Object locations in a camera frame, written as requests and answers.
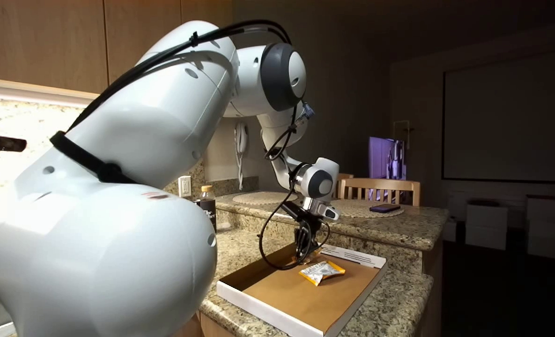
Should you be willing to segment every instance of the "woven placemat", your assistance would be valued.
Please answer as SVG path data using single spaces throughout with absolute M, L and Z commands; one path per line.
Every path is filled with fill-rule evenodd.
M 267 205 L 267 204 L 278 204 L 286 197 L 287 193 L 282 192 L 253 192 L 248 194 L 240 194 L 234 197 L 234 201 L 237 203 L 243 203 L 248 205 Z M 295 194 L 292 194 L 288 200 L 296 200 L 298 198 Z
M 371 200 L 332 200 L 331 205 L 342 215 L 352 216 L 353 218 L 389 218 L 404 213 L 404 209 L 397 209 L 388 213 L 377 213 L 369 211 L 369 207 L 378 205 L 378 201 Z

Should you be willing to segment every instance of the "brown cardboard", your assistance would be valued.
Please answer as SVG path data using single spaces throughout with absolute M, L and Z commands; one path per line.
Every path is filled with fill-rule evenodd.
M 294 246 L 289 245 L 269 254 L 268 258 L 271 262 L 285 264 L 291 261 L 293 252 Z M 316 262 L 323 260 L 343 267 L 346 273 L 315 286 L 298 273 L 307 266 L 276 271 L 258 260 L 220 281 L 325 333 L 352 306 L 380 269 L 335 256 L 320 255 Z

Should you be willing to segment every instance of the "bottle label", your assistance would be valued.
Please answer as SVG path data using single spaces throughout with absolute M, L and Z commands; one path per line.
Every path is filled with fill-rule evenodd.
M 200 206 L 204 213 L 207 214 L 213 224 L 215 232 L 217 232 L 217 210 L 215 209 L 215 200 L 196 200 L 196 205 Z

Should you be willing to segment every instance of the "yellow wrapper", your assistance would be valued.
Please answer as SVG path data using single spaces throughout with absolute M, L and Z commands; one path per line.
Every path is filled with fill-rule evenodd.
M 311 281 L 315 286 L 318 286 L 324 279 L 335 275 L 343 275 L 345 272 L 342 267 L 331 261 L 322 261 L 299 271 L 299 274 L 303 275 L 305 279 Z

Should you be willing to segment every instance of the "granite countertop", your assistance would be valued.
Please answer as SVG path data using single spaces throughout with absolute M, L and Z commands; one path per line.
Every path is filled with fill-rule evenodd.
M 289 242 L 264 242 L 267 252 Z M 259 258 L 258 238 L 244 230 L 228 230 L 217 235 L 217 271 L 200 311 L 236 337 L 287 337 L 256 316 L 241 310 L 217 295 L 217 280 Z M 395 269 L 386 271 L 376 288 L 340 332 L 340 337 L 412 337 L 427 303 L 433 278 Z
M 237 194 L 217 198 L 217 209 L 267 218 L 277 207 L 270 205 L 247 205 L 233 200 Z M 352 218 L 341 216 L 329 223 L 331 231 L 359 237 L 369 241 L 389 243 L 400 247 L 430 251 L 440 237 L 448 210 L 435 207 L 402 205 L 404 213 L 388 218 Z M 273 220 L 295 224 L 294 220 L 279 210 Z

